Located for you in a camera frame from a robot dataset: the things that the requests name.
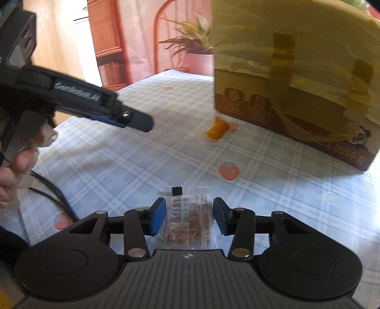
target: checkered tablecloth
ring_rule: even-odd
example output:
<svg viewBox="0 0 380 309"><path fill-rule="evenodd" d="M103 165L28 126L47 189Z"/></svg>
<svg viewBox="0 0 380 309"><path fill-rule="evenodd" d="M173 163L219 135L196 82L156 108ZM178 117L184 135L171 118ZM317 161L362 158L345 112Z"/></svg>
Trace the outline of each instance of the checkered tablecloth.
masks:
<svg viewBox="0 0 380 309"><path fill-rule="evenodd" d="M288 214L356 252L364 266L355 299L380 306L380 210L376 203L376 164L361 173L326 154L253 124L216 144L203 137L213 124L213 79L166 71L119 92L121 101L153 115L150 133L70 118L58 140L41 150L35 170L59 186L80 218L96 210L120 216L150 206L172 186L207 186L230 207L257 215ZM235 182L224 180L219 165L240 168ZM60 211L46 198L24 192L21 213L32 244L57 232ZM215 229L227 250L231 237ZM114 242L116 251L121 242ZM255 253L269 246L256 238Z"/></svg>

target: potted plant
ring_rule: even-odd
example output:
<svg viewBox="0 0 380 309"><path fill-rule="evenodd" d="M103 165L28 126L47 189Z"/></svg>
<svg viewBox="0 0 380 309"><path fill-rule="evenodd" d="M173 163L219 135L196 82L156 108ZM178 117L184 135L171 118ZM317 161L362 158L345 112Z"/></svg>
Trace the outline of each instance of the potted plant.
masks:
<svg viewBox="0 0 380 309"><path fill-rule="evenodd" d="M370 14L373 18L380 20L380 13L374 7L368 7L368 14Z"/></svg>
<svg viewBox="0 0 380 309"><path fill-rule="evenodd" d="M363 12L367 12L368 3L365 2L364 0L341 0L341 1L349 5L352 5Z"/></svg>
<svg viewBox="0 0 380 309"><path fill-rule="evenodd" d="M185 53L190 73L213 76L212 23L202 14L197 14L195 19L196 23L170 21L178 26L176 30L180 35L159 43L169 44L165 49L174 50L171 57Z"/></svg>

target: finger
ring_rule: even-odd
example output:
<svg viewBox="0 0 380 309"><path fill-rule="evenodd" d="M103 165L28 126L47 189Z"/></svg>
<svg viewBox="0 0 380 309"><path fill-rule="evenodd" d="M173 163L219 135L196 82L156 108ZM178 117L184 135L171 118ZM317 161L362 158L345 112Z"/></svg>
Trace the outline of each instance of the finger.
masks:
<svg viewBox="0 0 380 309"><path fill-rule="evenodd" d="M10 195L10 191L5 190L0 186L0 201L1 202L10 202L12 200L12 196Z"/></svg>
<svg viewBox="0 0 380 309"><path fill-rule="evenodd" d="M37 162L38 151L35 148L26 149L20 152L14 159L12 170L16 174L23 174L30 171Z"/></svg>
<svg viewBox="0 0 380 309"><path fill-rule="evenodd" d="M21 181L22 175L15 174L8 167L0 167L0 185L5 187L16 186Z"/></svg>
<svg viewBox="0 0 380 309"><path fill-rule="evenodd" d="M16 195L17 195L17 188L16 187L12 187L12 188L4 188L4 189L7 192L8 197L10 198L10 201L13 201L14 198L16 197Z"/></svg>

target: wooden cabinet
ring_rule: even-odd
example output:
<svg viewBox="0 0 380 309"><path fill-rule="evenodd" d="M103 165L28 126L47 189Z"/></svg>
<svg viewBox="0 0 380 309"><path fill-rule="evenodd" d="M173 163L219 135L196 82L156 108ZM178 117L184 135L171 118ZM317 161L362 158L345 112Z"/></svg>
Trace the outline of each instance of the wooden cabinet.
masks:
<svg viewBox="0 0 380 309"><path fill-rule="evenodd" d="M88 0L87 7L103 87L117 91L131 84L118 0Z"/></svg>

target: panda illustration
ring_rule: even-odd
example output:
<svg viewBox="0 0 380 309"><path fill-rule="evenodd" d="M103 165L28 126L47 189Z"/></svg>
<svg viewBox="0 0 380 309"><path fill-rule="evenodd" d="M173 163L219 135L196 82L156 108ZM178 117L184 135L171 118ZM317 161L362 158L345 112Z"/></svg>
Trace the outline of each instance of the panda illustration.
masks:
<svg viewBox="0 0 380 309"><path fill-rule="evenodd" d="M358 134L345 142L355 146L356 149L368 150L365 144L368 142L368 139L371 137L372 133L370 130L364 129L362 126L359 126L359 128L360 130Z"/></svg>

